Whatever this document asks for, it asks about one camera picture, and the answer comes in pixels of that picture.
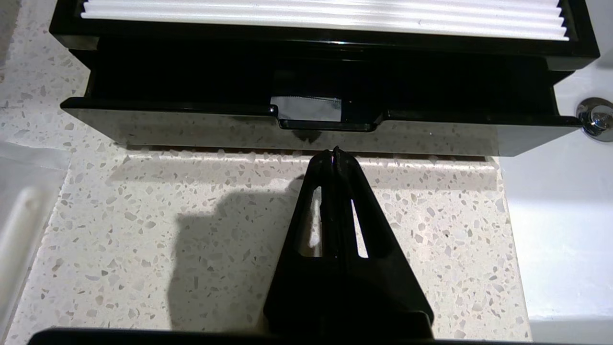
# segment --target black object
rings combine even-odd
[[[321,187],[321,257],[299,245]],[[355,207],[368,258],[358,256]],[[282,336],[432,339],[434,315],[360,165],[338,147],[308,165],[264,304]]]
[[[51,22],[92,70],[61,107],[125,145],[512,156],[581,126],[553,85],[600,55],[584,0],[560,0],[568,42],[93,20],[82,2]],[[341,120],[278,118],[272,97],[340,99]]]

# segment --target terrazzo countertop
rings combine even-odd
[[[310,156],[118,147],[59,109],[89,72],[47,32],[53,8],[23,0],[0,83],[0,139],[72,153],[6,344],[54,326],[254,328]],[[530,339],[496,162],[359,161],[435,336]]]

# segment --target speckled countertop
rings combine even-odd
[[[89,72],[47,32],[53,8],[23,0],[0,83],[0,139],[72,152],[6,343],[53,326],[253,328],[310,157],[118,147],[58,107]],[[359,160],[435,336],[530,339],[496,162]]]

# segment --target white pleated filter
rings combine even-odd
[[[558,0],[89,0],[83,18],[568,41]]]

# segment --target white sink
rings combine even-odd
[[[602,57],[556,85],[562,115],[613,100],[613,1],[587,4]],[[575,131],[500,163],[533,339],[613,344],[613,143]]]

